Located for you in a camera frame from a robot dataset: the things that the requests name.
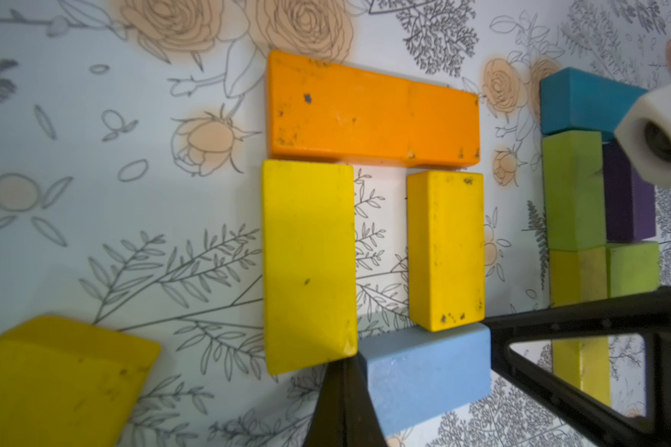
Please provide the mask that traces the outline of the long yellow block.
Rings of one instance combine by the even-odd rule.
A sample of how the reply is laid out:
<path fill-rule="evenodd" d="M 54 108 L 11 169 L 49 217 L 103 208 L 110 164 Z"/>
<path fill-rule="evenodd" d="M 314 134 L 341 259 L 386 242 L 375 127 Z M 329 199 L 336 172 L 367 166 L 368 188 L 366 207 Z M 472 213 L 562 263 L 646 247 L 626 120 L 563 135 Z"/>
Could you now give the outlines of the long yellow block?
<path fill-rule="evenodd" d="M 0 335 L 0 446 L 114 446 L 161 346 L 68 318 Z"/>

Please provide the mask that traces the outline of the light blue block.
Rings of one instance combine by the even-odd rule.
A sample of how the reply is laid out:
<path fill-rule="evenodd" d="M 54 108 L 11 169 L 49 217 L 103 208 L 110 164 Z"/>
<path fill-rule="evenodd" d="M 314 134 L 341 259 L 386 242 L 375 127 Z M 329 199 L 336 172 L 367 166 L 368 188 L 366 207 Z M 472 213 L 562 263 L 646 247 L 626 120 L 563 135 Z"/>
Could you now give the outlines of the light blue block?
<path fill-rule="evenodd" d="M 359 360 L 385 436 L 490 395 L 491 336 L 481 323 L 365 338 Z"/>

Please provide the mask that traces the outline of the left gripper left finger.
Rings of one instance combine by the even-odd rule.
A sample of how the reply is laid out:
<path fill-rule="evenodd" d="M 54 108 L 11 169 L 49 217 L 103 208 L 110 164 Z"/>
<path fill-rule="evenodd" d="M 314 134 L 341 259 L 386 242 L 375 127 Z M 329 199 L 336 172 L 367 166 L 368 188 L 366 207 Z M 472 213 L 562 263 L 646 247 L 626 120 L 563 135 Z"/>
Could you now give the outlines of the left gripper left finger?
<path fill-rule="evenodd" d="M 386 447 L 361 361 L 328 364 L 304 447 Z"/>

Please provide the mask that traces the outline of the purple block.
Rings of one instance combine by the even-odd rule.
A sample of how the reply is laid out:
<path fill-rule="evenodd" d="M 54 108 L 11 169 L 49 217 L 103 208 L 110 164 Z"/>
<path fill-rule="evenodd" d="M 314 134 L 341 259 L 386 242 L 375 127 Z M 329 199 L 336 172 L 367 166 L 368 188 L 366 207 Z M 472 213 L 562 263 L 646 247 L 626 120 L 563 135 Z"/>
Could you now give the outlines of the purple block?
<path fill-rule="evenodd" d="M 654 238 L 654 185 L 639 176 L 617 141 L 603 145 L 602 152 L 607 241 Z"/>

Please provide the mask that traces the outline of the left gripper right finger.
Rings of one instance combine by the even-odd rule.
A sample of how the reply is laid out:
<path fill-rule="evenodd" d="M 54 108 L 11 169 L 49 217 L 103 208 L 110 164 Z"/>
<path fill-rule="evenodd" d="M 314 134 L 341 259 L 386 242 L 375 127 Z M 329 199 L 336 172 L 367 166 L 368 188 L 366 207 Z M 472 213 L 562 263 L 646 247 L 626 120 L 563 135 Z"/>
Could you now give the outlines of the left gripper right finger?
<path fill-rule="evenodd" d="M 598 446 L 671 446 L 671 287 L 486 318 L 491 366 Z M 611 408 L 609 338 L 644 342 L 646 415 Z"/>

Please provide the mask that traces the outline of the lime green block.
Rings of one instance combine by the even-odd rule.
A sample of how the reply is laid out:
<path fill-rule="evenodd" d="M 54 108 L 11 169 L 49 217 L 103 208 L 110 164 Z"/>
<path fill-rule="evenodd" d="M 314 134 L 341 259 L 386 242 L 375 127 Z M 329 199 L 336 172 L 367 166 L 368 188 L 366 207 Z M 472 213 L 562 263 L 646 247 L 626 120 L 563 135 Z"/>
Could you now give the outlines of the lime green block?
<path fill-rule="evenodd" d="M 605 249 L 609 298 L 644 294 L 660 287 L 658 242 L 608 243 Z"/>

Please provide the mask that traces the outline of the green block small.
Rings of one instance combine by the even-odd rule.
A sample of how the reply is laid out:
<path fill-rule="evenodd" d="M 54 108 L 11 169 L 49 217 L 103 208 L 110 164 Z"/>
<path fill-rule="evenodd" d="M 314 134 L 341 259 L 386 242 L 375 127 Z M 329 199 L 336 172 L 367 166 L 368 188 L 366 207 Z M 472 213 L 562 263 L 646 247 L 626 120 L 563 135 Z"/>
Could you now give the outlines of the green block small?
<path fill-rule="evenodd" d="M 606 243 L 602 138 L 569 130 L 542 140 L 548 246 L 583 251 Z"/>

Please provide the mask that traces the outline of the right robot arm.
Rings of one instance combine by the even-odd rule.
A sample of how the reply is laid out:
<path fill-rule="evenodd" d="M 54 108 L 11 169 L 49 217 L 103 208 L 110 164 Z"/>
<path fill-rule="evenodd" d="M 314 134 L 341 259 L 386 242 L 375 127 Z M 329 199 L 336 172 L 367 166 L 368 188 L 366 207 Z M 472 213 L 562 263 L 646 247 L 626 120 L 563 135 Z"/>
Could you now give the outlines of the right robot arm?
<path fill-rule="evenodd" d="M 614 135 L 644 181 L 671 187 L 671 84 L 638 98 Z"/>

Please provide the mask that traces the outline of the orange long block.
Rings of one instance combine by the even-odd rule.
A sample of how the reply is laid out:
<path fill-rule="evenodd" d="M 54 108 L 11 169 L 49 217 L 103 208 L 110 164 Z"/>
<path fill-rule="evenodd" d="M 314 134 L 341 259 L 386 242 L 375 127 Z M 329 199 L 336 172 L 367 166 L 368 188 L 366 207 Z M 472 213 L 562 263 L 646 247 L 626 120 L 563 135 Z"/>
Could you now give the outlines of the orange long block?
<path fill-rule="evenodd" d="M 404 168 L 481 160 L 473 93 L 279 50 L 266 81 L 271 158 Z"/>

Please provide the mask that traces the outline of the teal block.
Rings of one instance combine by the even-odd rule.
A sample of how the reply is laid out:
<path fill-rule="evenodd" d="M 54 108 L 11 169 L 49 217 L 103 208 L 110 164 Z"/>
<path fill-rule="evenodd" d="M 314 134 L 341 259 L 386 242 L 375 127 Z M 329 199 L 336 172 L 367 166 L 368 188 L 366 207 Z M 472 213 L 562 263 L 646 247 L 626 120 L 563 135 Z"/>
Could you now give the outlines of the teal block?
<path fill-rule="evenodd" d="M 601 133 L 602 142 L 614 131 L 646 89 L 575 68 L 566 68 L 540 83 L 541 132 L 545 136 L 569 130 Z"/>

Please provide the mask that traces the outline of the small yellow block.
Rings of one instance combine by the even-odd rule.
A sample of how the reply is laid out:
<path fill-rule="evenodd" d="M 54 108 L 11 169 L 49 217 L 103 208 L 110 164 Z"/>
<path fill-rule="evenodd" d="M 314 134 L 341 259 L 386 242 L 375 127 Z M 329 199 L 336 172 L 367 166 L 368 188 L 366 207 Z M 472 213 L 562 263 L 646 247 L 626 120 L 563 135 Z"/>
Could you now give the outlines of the small yellow block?
<path fill-rule="evenodd" d="M 423 171 L 406 179 L 409 316 L 430 332 L 486 316 L 484 180 Z"/>
<path fill-rule="evenodd" d="M 265 350 L 272 375 L 358 351 L 352 167 L 262 168 Z"/>

